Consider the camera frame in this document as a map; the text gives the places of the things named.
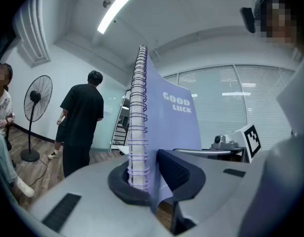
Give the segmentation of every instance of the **fan grille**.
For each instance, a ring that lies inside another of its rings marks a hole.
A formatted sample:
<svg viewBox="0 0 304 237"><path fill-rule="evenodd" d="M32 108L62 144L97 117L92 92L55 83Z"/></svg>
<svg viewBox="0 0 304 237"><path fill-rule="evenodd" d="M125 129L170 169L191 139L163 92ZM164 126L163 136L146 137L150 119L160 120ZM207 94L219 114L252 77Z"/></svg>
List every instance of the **fan grille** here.
<svg viewBox="0 0 304 237"><path fill-rule="evenodd" d="M52 80L49 76L41 76L32 82L29 86L25 100L24 100L24 112L26 118L30 121L32 109L34 107L34 102L30 99L30 93L36 91L41 95L41 99L35 106L33 120L32 122L37 121L44 114L45 110L48 107L48 104L52 95Z"/></svg>

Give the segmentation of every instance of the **hair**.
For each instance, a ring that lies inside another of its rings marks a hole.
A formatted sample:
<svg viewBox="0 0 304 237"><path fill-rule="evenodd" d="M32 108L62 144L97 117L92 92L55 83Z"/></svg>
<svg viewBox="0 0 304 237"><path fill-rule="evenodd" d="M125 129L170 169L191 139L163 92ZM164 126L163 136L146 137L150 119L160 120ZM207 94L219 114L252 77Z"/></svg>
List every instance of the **hair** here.
<svg viewBox="0 0 304 237"><path fill-rule="evenodd" d="M88 74L87 81L92 85L98 86L103 81L103 75L98 71L93 70Z"/></svg>
<svg viewBox="0 0 304 237"><path fill-rule="evenodd" d="M6 84L6 86L7 85L9 85L9 83L12 81L12 78L13 78L13 69L12 69L12 66L11 65L9 65L9 64L7 64L7 63L4 63L4 64L2 64L2 63L0 63L0 65L6 65L6 67L7 67L7 69L8 69L8 83Z"/></svg>

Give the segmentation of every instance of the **fan base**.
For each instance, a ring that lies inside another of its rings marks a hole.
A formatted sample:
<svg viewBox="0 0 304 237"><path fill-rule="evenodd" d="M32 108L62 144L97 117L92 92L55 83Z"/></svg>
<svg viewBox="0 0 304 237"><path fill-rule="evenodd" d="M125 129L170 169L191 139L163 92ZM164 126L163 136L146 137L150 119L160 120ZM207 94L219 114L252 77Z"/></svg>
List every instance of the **fan base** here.
<svg viewBox="0 0 304 237"><path fill-rule="evenodd" d="M36 150L31 149L29 152L29 149L24 149L20 152L20 157L25 161L33 162L39 160L40 155Z"/></svg>

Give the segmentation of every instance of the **spiral binding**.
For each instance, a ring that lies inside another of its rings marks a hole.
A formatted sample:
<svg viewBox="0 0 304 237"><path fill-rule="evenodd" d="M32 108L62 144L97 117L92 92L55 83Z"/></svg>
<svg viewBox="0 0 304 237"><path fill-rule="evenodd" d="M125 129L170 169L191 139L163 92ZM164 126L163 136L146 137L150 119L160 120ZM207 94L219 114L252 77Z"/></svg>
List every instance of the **spiral binding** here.
<svg viewBox="0 0 304 237"><path fill-rule="evenodd" d="M139 47L139 52L137 55L134 73L131 81L131 93L130 93L130 139L128 140L128 144L130 147L130 154L128 155L129 166L128 166L128 174L129 179L128 183L140 190L147 190L149 186L148 174L150 172L150 168L147 164L147 160L149 159L149 154L146 152L146 146L148 145L148 141L145 139L145 134L148 132L148 128L145 123L148 120L148 116L145 114L147 111L147 54L148 49L145 45L141 45ZM137 96L141 101L134 101L133 97ZM134 112L133 107L141 107L141 112ZM133 119L140 119L141 125L134 125ZM133 139L133 131L140 131L142 135L142 139ZM135 155L133 154L133 146L142 146L142 154ZM142 161L144 168L141 170L133 169L133 161ZM144 178L144 184L134 184L133 177L134 176L142 176Z"/></svg>

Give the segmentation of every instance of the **window blind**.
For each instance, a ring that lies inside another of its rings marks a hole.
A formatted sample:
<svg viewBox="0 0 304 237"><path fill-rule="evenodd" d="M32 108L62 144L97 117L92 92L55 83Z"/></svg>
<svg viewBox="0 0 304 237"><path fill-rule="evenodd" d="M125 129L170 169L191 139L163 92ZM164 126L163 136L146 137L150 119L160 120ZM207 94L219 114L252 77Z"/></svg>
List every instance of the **window blind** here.
<svg viewBox="0 0 304 237"><path fill-rule="evenodd" d="M168 77L164 77L164 79L170 81L173 84L177 84L177 74L168 76Z"/></svg>
<svg viewBox="0 0 304 237"><path fill-rule="evenodd" d="M192 93L203 149L214 138L246 125L241 87L233 66L181 73L179 86Z"/></svg>
<svg viewBox="0 0 304 237"><path fill-rule="evenodd" d="M248 122L255 123L263 150L290 136L291 128L276 101L285 86L277 68L236 66L245 94Z"/></svg>
<svg viewBox="0 0 304 237"><path fill-rule="evenodd" d="M284 77L286 83L289 82L290 78L294 75L295 71L287 70L287 69L280 69L282 76Z"/></svg>

